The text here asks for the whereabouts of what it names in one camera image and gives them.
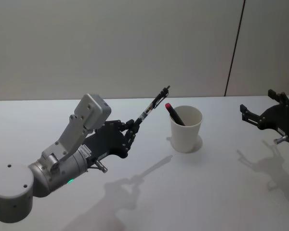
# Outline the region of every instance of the pen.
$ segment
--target pen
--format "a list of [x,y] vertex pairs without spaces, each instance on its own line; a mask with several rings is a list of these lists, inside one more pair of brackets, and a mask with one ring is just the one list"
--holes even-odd
[[183,121],[179,117],[178,113],[174,110],[174,108],[171,106],[170,103],[165,104],[165,107],[166,107],[167,111],[169,112],[171,118],[173,119],[173,121],[176,124],[181,125],[181,126],[185,126],[185,124],[183,123]]
[[148,116],[148,114],[153,109],[157,108],[157,106],[168,96],[168,94],[169,94],[168,89],[169,88],[170,88],[170,86],[163,88],[163,90],[158,94],[158,96],[155,97],[155,99],[145,109],[145,111],[142,112],[142,114],[138,117],[138,119],[136,119],[135,124],[140,125],[143,122],[143,120]]

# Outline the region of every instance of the cylindrical joint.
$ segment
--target cylindrical joint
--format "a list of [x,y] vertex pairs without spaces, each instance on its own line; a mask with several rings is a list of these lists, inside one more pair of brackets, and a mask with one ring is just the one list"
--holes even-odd
[[56,169],[59,165],[59,160],[53,155],[48,156],[48,163],[52,166],[51,170]]
[[33,195],[45,197],[86,172],[88,166],[86,158],[76,151],[70,158],[61,162],[55,172],[49,172],[39,161],[29,165],[29,168],[34,175]]
[[0,221],[14,223],[32,209],[33,174],[24,165],[0,166]]

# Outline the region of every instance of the white table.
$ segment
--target white table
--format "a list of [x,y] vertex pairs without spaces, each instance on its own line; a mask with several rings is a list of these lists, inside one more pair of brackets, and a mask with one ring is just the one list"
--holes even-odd
[[[150,99],[107,100],[110,119],[137,118]],[[169,98],[201,110],[203,146],[179,154],[170,146],[168,113],[154,110],[126,159],[110,156],[106,174],[91,170],[46,198],[34,198],[30,215],[0,231],[289,231],[289,144],[243,122],[239,105],[262,113],[263,97]],[[78,101],[0,102],[0,164],[30,164],[54,142]],[[242,153],[253,164],[239,161]],[[162,166],[130,185],[162,161]]]

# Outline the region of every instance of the bolt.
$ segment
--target bolt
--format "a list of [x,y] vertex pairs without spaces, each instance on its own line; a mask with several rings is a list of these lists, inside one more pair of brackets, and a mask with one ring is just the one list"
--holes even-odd
[[95,164],[98,169],[101,170],[103,173],[106,173],[108,171],[108,169],[100,161],[95,161]]
[[283,141],[287,141],[287,140],[288,140],[288,136],[283,136],[283,137],[281,137],[279,139],[274,139],[274,143],[275,144],[279,144],[279,143],[281,143]]

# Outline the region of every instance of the white paper cup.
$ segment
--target white paper cup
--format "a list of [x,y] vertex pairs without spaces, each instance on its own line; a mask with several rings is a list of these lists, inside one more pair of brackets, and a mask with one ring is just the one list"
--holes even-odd
[[171,145],[180,153],[188,153],[193,150],[197,142],[202,113],[192,106],[178,106],[174,109],[185,126],[178,125],[170,117]]

